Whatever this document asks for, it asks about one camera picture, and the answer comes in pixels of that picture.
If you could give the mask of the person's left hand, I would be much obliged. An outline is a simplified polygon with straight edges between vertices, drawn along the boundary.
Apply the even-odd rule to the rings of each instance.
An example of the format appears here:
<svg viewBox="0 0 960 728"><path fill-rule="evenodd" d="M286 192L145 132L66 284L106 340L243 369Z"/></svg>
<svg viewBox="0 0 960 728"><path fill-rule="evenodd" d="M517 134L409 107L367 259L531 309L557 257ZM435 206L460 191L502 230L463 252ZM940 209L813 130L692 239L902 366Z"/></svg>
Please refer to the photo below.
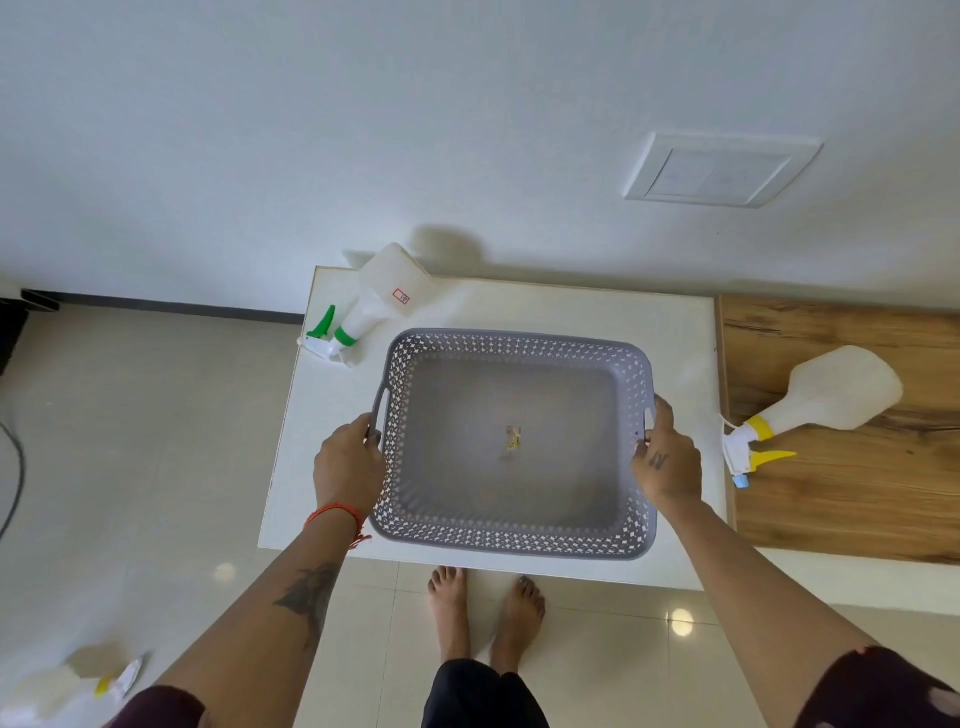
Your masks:
<svg viewBox="0 0 960 728"><path fill-rule="evenodd" d="M338 427L322 442L313 472L318 507L350 504L366 519L373 513L386 479L380 433L374 424L372 420L366 440L342 439Z"/></svg>

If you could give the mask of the person's right hand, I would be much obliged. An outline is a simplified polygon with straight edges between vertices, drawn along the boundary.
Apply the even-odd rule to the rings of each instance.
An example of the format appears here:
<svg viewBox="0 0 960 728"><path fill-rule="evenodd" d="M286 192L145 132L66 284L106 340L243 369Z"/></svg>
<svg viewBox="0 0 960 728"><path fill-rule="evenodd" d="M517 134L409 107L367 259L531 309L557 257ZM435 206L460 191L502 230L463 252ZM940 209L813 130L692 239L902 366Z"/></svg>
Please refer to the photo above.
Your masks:
<svg viewBox="0 0 960 728"><path fill-rule="evenodd" d="M701 453L677 429L667 443L653 443L653 429L647 430L636 444L630 467L646 499L668 522L702 504Z"/></svg>

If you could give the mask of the grey perforated plastic basket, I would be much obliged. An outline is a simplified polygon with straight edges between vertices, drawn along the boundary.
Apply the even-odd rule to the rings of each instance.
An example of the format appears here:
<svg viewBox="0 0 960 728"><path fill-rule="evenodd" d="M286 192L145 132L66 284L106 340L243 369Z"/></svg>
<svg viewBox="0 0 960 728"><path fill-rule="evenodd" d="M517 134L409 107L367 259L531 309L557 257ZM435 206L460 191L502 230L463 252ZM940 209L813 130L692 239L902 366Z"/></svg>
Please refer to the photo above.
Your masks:
<svg viewBox="0 0 960 728"><path fill-rule="evenodd" d="M655 418L637 346L413 328L388 349L383 490L369 523L391 541L471 552L633 561L657 512L631 461Z"/></svg>

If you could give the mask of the person's left forearm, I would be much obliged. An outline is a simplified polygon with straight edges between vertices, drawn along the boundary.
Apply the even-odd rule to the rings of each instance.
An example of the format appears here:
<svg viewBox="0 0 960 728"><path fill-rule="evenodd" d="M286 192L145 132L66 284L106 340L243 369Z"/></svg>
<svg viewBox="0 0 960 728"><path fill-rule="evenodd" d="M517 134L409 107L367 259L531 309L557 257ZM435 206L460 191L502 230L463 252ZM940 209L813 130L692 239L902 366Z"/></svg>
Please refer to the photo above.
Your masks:
<svg viewBox="0 0 960 728"><path fill-rule="evenodd" d="M290 728L353 537L349 520L302 530L157 684L198 698L219 728Z"/></svg>

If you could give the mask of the person's right forearm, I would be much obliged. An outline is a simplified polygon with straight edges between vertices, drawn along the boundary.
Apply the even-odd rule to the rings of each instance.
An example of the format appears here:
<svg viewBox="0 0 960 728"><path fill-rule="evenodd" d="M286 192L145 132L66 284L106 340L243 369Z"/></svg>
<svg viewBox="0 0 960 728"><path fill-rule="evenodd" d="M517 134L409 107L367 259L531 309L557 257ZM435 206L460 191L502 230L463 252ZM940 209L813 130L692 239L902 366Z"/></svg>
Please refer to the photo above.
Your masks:
<svg viewBox="0 0 960 728"><path fill-rule="evenodd" d="M657 505L676 532L769 728L793 728L829 668L878 642L692 494Z"/></svg>

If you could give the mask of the red thread wristband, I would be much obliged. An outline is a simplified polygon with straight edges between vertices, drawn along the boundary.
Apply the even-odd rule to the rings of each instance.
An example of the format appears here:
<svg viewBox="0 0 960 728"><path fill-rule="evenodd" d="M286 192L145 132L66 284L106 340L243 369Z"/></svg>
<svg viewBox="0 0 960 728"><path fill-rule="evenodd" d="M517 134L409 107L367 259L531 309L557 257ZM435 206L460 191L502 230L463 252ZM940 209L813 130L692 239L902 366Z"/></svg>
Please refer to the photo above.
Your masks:
<svg viewBox="0 0 960 728"><path fill-rule="evenodd" d="M313 528L313 524L319 521L323 528L332 526L333 528L340 528L344 531L347 520L350 521L353 527L352 540L349 546L346 547L348 552L354 551L362 544L373 540L373 535L366 532L366 516L354 507L354 505L342 502L330 502L316 509L306 518L303 530L310 530Z"/></svg>

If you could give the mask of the white table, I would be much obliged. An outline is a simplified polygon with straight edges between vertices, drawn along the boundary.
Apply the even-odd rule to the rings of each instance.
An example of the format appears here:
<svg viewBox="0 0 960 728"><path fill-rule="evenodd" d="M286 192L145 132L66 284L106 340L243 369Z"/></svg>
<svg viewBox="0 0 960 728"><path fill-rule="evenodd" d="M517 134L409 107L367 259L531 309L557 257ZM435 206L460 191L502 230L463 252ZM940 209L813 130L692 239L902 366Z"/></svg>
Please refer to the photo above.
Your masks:
<svg viewBox="0 0 960 728"><path fill-rule="evenodd" d="M506 332L595 339L640 350L652 366L652 389L673 407L678 429L702 454L702 493L727 515L719 444L720 406L714 301L651 293L439 277L434 296L406 321L378 325L346 367L300 350L288 394L258 546L281 551L316 508L311 475L321 442L357 415L375 409L392 345L409 330ZM401 430L414 456L414 515L452 517L457 527L499 528L529 517L534 527L610 526L615 509L639 488L630 459L640 439L626 429L628 392L613 373L549 373L546 364L511 373L504 363L477 366L457 358L454 373L429 363L414 373L419 396ZM634 558L507 552L386 536L386 516L366 527L355 555L414 564L702 590L690 559L662 516Z"/></svg>

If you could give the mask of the white spray bottle green trigger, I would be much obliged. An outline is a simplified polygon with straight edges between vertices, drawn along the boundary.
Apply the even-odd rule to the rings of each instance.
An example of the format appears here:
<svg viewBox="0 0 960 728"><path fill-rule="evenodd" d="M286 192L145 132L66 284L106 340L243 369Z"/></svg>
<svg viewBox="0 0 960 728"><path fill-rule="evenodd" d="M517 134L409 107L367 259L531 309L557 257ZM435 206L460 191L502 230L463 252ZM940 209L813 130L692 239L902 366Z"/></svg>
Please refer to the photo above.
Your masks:
<svg viewBox="0 0 960 728"><path fill-rule="evenodd" d="M391 242L357 271L358 295L341 320L331 304L319 322L296 341L323 363L350 368L360 340L388 321L409 319L433 298L434 278L403 248Z"/></svg>

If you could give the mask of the white spray bottle yellow trigger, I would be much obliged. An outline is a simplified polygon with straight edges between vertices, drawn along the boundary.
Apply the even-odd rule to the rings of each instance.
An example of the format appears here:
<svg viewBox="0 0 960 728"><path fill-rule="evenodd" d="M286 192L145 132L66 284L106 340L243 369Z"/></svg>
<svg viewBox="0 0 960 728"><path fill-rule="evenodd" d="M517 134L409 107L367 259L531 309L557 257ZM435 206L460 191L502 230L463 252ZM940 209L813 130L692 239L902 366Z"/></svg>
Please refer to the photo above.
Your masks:
<svg viewBox="0 0 960 728"><path fill-rule="evenodd" d="M729 429L722 436L726 469L737 490L747 489L760 467L795 457L794 451L754 451L788 431L816 426L854 431L894 407L904 383L877 354L860 346L840 346L798 364L790 373L784 397Z"/></svg>

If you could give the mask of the wooden table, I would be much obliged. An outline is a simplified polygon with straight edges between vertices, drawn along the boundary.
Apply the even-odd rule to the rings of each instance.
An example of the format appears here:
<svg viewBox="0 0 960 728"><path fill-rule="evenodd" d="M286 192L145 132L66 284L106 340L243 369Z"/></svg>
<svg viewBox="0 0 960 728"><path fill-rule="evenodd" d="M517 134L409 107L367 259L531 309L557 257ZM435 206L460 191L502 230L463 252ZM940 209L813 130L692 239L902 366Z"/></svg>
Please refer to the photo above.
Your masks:
<svg viewBox="0 0 960 728"><path fill-rule="evenodd" d="M762 443L797 456L727 488L737 531L765 549L960 566L960 309L722 295L715 311L721 412L736 425L784 396L796 365L844 345L904 386L856 430Z"/></svg>

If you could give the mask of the person's left foot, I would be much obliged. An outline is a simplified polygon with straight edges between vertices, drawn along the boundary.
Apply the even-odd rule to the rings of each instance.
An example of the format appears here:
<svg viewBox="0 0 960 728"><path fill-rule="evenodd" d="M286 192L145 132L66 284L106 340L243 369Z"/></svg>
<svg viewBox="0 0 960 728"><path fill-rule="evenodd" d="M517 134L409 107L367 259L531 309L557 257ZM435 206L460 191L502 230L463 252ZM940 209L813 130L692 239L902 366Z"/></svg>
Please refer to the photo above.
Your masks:
<svg viewBox="0 0 960 728"><path fill-rule="evenodd" d="M469 577L463 568L439 565L427 584L428 604L438 639L439 663L473 657Z"/></svg>

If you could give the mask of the person's foot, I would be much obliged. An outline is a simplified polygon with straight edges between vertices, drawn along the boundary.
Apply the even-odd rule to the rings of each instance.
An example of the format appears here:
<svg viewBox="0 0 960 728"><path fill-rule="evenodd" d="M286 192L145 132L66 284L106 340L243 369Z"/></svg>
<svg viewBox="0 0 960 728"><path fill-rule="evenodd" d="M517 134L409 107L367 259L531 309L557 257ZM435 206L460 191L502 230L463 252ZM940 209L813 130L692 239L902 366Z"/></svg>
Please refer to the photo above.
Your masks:
<svg viewBox="0 0 960 728"><path fill-rule="evenodd" d="M519 577L508 591L489 650L489 666L498 674L519 674L522 659L539 636L546 599L536 582Z"/></svg>
<svg viewBox="0 0 960 728"><path fill-rule="evenodd" d="M439 565L427 584L428 604L438 639L439 663L473 657L469 577L463 568Z"/></svg>

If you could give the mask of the person's right foot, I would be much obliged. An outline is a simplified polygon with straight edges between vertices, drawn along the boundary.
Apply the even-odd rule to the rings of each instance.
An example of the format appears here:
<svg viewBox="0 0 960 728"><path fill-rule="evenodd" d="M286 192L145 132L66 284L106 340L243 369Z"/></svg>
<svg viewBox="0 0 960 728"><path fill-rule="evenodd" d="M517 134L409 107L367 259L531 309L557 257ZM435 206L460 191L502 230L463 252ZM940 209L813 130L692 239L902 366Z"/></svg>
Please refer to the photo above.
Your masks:
<svg viewBox="0 0 960 728"><path fill-rule="evenodd" d="M539 636L546 599L536 582L519 577L508 591L489 650L489 666L498 674L519 674L522 659Z"/></svg>

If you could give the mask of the black trouser legs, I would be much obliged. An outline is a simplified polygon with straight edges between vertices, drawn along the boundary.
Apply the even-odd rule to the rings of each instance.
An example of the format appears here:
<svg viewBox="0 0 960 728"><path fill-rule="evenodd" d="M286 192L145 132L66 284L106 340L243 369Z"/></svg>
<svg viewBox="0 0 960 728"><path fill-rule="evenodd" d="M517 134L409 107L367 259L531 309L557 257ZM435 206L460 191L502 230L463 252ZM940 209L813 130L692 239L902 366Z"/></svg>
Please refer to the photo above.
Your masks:
<svg viewBox="0 0 960 728"><path fill-rule="evenodd" d="M480 661L456 659L438 668L421 728L549 728L549 724L519 674L499 674Z"/></svg>

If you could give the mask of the dark maroon shirt sleeve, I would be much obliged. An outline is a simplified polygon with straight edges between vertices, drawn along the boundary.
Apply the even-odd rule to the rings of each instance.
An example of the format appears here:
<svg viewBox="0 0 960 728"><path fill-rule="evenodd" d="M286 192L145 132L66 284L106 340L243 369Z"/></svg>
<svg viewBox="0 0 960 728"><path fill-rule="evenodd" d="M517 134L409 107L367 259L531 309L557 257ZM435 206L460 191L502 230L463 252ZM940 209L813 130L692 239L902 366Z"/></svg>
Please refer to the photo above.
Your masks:
<svg viewBox="0 0 960 728"><path fill-rule="evenodd" d="M960 692L893 650L865 647L823 674L794 728L960 728Z"/></svg>
<svg viewBox="0 0 960 728"><path fill-rule="evenodd" d="M172 685L153 685L138 693L103 728L213 728L207 706Z"/></svg>

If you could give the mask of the black furniture piece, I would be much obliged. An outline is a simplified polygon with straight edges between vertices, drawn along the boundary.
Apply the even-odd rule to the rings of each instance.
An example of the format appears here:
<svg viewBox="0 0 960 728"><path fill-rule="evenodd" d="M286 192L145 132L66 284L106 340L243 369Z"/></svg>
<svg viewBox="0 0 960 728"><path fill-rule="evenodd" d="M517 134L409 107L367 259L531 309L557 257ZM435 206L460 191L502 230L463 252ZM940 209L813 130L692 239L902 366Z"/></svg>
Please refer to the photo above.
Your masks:
<svg viewBox="0 0 960 728"><path fill-rule="evenodd" d="M6 372L29 315L33 312L58 312L56 295L0 283L0 377Z"/></svg>

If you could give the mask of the white spray bottle yellow collar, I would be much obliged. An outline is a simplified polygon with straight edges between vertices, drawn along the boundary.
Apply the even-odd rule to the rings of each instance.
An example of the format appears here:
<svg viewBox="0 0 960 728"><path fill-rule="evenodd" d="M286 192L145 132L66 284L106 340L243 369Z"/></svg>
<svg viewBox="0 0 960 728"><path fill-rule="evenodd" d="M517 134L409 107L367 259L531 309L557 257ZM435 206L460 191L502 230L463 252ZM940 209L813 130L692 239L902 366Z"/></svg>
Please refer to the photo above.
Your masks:
<svg viewBox="0 0 960 728"><path fill-rule="evenodd" d="M145 653L120 670L83 677L69 664L30 673L12 688L0 707L0 728L42 728L80 699L108 699L119 705L137 685Z"/></svg>

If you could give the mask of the white wall switch plate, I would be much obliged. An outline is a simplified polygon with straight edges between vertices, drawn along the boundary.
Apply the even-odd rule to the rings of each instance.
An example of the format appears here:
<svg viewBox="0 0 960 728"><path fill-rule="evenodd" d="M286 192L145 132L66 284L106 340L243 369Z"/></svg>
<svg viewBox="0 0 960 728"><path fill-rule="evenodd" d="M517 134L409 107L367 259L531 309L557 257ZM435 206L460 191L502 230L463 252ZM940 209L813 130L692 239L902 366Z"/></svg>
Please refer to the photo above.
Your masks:
<svg viewBox="0 0 960 728"><path fill-rule="evenodd" d="M631 202L759 209L815 160L824 143L798 136L653 131L622 194Z"/></svg>

